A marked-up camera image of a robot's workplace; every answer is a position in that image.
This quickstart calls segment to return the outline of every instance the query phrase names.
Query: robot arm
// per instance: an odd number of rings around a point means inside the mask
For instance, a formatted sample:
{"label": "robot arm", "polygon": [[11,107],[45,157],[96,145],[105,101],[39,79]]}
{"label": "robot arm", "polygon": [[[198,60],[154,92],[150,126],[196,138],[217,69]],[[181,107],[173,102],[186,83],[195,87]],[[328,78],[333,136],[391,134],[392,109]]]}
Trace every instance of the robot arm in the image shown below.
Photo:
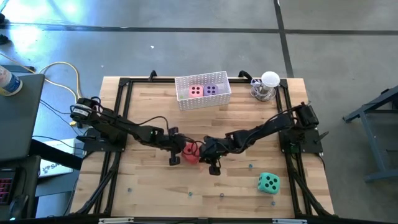
{"label": "robot arm", "polygon": [[[293,119],[292,111],[296,113],[297,118]],[[94,98],[80,98],[76,105],[71,106],[71,118],[76,122],[94,127],[101,133],[101,137],[109,139],[110,143],[118,142],[125,133],[128,133],[143,145],[170,151],[169,164],[171,166],[180,163],[180,158],[176,154],[185,148],[188,139],[183,134],[178,133],[178,128],[168,129],[168,134],[164,134],[162,128],[142,125],[145,122],[141,124],[133,123],[115,115],[111,109],[103,108]],[[229,153],[242,153],[258,139],[284,129],[294,130],[296,134],[292,135],[294,138],[292,141],[300,141],[300,132],[315,128],[318,124],[318,119],[312,107],[302,103],[273,116],[263,125],[253,129],[226,133],[225,138],[205,136],[204,144],[200,146],[199,162],[210,165],[209,172],[211,175],[220,175],[220,157]]]}

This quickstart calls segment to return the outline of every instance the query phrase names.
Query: wooden table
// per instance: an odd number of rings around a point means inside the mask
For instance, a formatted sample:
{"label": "wooden table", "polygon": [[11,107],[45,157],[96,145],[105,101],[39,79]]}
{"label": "wooden table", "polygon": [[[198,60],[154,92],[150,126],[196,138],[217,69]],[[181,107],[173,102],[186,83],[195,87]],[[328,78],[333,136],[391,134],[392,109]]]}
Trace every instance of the wooden table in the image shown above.
{"label": "wooden table", "polygon": [[[104,107],[114,108],[119,78],[104,77],[100,93]],[[293,106],[308,101],[303,79],[290,78],[288,84]],[[248,84],[231,84],[233,93],[228,105],[179,111],[174,83],[135,83],[128,119],[140,123],[162,115],[168,119],[170,127],[178,126],[181,133],[193,139],[203,140],[204,135],[223,138],[225,133],[251,129],[276,114],[275,100],[259,102],[249,94],[250,88],[251,85]],[[120,112],[123,111],[123,105],[122,100]],[[162,119],[155,119],[148,124],[165,128]],[[84,160],[71,211],[81,208],[97,187],[103,157],[103,152],[96,152]],[[210,175],[208,164],[193,166],[183,158],[180,165],[170,167],[169,157],[169,152],[142,146],[129,136],[119,167],[112,216],[294,216],[286,161],[280,152],[277,134],[258,140],[242,154],[223,157],[220,176]],[[303,163],[309,189],[324,208],[333,213],[321,160],[315,155],[304,154]],[[277,195],[257,190],[261,172],[270,172],[280,177]],[[106,205],[108,188],[104,192],[102,209]],[[300,190],[298,195],[300,208],[304,211]]]}

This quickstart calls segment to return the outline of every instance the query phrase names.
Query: dice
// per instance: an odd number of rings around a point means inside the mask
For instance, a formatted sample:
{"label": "dice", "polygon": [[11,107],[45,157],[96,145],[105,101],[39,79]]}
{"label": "dice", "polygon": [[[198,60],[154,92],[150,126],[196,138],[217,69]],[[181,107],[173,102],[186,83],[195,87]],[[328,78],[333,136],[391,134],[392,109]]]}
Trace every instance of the dice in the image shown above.
{"label": "dice", "polygon": [[197,164],[199,162],[200,150],[196,144],[187,142],[184,150],[182,151],[182,157],[191,164]]}
{"label": "dice", "polygon": [[189,86],[189,97],[201,97],[203,96],[203,86],[201,85],[190,85]]}
{"label": "dice", "polygon": [[218,86],[215,84],[207,84],[203,87],[204,96],[212,96],[218,94]]}
{"label": "dice", "polygon": [[264,172],[260,174],[259,184],[257,188],[269,194],[276,194],[278,193],[279,185],[280,180],[277,175]]}

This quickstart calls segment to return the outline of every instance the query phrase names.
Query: plastic basket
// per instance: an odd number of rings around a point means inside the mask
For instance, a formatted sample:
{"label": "plastic basket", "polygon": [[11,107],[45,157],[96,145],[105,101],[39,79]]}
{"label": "plastic basket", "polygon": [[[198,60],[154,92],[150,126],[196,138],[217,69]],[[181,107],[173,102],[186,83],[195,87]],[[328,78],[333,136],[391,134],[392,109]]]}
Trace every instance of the plastic basket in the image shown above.
{"label": "plastic basket", "polygon": [[[213,96],[202,96],[189,98],[190,85],[215,84],[218,87],[218,94]],[[175,89],[180,110],[192,110],[208,106],[224,105],[229,103],[231,98],[231,87],[229,86],[226,71],[213,72],[201,75],[190,75],[187,77],[175,78]]]}

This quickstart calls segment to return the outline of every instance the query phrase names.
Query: gray floor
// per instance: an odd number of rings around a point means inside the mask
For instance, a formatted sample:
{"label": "gray floor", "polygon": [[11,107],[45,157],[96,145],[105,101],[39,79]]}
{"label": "gray floor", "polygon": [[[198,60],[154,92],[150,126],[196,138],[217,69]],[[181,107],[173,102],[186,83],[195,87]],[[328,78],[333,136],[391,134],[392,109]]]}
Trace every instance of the gray floor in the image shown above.
{"label": "gray floor", "polygon": [[[280,0],[280,6],[286,29],[398,30],[394,0]],[[278,28],[271,0],[10,0],[3,13],[10,22],[26,24]],[[35,26],[0,34],[12,40],[0,50],[24,64],[37,68],[55,61],[74,64],[84,96],[97,95],[105,75],[148,75],[153,69],[162,76],[218,70],[232,77],[240,70],[255,76],[267,70],[287,76],[279,34],[45,31]],[[398,180],[364,183],[363,175],[376,171],[368,141],[358,121],[341,120],[398,84],[397,36],[287,35],[287,44],[294,77],[305,79],[320,129],[330,132],[323,147],[335,213],[398,222]],[[0,63],[10,64],[3,58]],[[47,76],[75,87],[74,73],[66,66],[51,68]],[[47,83],[42,99],[63,111],[73,104],[69,92]],[[42,107],[34,134],[60,139],[76,135]]]}

